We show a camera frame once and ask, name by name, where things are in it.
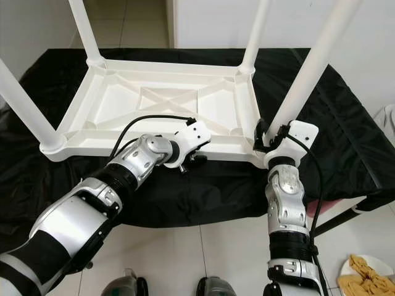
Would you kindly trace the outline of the black table cloth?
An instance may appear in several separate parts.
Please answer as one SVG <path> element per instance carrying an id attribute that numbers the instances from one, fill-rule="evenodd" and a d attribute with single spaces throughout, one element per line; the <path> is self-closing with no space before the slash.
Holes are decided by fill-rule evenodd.
<path id="1" fill-rule="evenodd" d="M 307 48 L 262 49 L 255 62 L 254 90 L 260 112 L 277 112 Z M 43 115 L 57 126 L 87 71 L 81 49 L 48 49 L 20 84 Z M 373 121 L 341 74 L 328 67 L 298 116 L 319 127 L 314 158 L 299 167 L 307 201 L 321 190 L 324 201 L 380 194 L 395 199 L 395 146 Z M 11 110 L 0 122 L 0 251 L 27 240 L 47 206 L 106 163 L 105 157 L 73 156 L 51 162 Z M 265 213 L 265 171 L 246 162 L 207 163 L 182 175 L 158 167 L 124 206 L 117 224 L 141 228 L 186 228 Z"/>

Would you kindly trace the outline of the grey right robot foot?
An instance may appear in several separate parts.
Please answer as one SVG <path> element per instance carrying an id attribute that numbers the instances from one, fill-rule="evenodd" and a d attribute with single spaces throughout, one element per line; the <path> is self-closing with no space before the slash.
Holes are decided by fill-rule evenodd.
<path id="1" fill-rule="evenodd" d="M 237 296 L 228 281 L 218 276 L 207 276 L 199 280 L 195 296 Z"/>

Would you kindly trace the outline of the grey robot foot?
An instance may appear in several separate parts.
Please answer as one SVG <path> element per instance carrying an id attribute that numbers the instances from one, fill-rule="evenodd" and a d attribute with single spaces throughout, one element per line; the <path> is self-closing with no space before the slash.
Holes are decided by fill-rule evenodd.
<path id="1" fill-rule="evenodd" d="M 149 296 L 149 285 L 132 268 L 125 268 L 123 276 L 110 281 L 102 290 L 101 296 Z"/>
<path id="2" fill-rule="evenodd" d="M 199 280 L 195 296 L 237 296 L 228 281 L 218 276 L 207 276 Z"/>

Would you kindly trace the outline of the white plastic chair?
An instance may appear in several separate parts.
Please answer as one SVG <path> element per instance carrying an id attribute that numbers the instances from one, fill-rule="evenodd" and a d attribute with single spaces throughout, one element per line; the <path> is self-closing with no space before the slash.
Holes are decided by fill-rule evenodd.
<path id="1" fill-rule="evenodd" d="M 387 135 L 395 138 L 395 104 L 387 105 L 381 110 L 381 124 Z"/>

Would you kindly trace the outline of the white plastic table top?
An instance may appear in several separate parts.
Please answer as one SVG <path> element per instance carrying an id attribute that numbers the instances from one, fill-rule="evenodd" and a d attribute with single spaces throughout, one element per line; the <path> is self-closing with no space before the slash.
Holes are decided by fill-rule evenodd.
<path id="1" fill-rule="evenodd" d="M 264 154 L 253 150 L 260 112 L 251 75 L 185 63 L 107 60 L 104 68 L 88 68 L 57 127 L 67 138 L 65 149 L 46 155 L 54 162 L 108 156 L 119 136 L 171 138 L 185 128 L 186 117 L 203 121 L 212 133 L 197 154 L 264 167 Z"/>

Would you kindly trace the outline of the grey left robot foot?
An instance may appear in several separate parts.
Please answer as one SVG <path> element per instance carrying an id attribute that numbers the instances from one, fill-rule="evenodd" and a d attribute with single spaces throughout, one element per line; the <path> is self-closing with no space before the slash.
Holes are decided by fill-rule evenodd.
<path id="1" fill-rule="evenodd" d="M 102 290 L 101 296 L 149 296 L 149 285 L 132 268 L 125 268 L 123 276 L 110 281 Z"/>

